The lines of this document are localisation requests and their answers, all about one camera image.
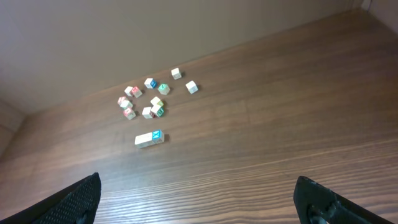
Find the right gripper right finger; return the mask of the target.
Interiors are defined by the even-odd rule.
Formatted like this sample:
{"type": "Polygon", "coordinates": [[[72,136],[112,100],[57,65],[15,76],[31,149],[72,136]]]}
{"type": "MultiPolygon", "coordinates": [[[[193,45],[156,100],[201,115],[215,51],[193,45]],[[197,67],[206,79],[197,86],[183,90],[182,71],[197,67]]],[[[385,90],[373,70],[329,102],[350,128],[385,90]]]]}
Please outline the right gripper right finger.
{"type": "Polygon", "coordinates": [[[392,224],[305,176],[295,184],[294,204],[301,224],[392,224]]]}

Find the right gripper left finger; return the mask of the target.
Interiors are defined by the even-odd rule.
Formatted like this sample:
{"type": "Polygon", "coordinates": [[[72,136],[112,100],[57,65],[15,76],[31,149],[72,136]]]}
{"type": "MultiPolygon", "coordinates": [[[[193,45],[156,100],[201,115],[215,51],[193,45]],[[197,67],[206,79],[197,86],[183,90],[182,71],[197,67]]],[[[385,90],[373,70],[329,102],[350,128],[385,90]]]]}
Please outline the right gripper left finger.
{"type": "Polygon", "coordinates": [[[1,224],[93,224],[101,198],[101,179],[95,172],[1,220],[1,224]]]}

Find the block with red drawing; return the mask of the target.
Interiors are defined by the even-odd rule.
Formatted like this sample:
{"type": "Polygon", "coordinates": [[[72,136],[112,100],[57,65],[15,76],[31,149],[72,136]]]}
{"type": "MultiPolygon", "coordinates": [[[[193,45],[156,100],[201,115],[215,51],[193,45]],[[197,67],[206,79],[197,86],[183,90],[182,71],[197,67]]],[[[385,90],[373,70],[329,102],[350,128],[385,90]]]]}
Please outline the block with red drawing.
{"type": "Polygon", "coordinates": [[[144,134],[143,139],[144,139],[143,143],[145,144],[145,147],[155,144],[155,142],[154,142],[154,140],[152,138],[152,132],[144,134]]]}

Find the blue X block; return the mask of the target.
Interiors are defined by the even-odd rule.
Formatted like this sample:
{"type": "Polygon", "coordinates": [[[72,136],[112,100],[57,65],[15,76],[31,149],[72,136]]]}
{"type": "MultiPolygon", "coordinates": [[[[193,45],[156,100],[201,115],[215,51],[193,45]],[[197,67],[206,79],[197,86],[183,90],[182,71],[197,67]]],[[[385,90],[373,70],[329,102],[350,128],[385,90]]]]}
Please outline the blue X block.
{"type": "Polygon", "coordinates": [[[165,141],[165,134],[162,130],[158,129],[152,132],[152,141],[155,144],[160,144],[165,141]]]}

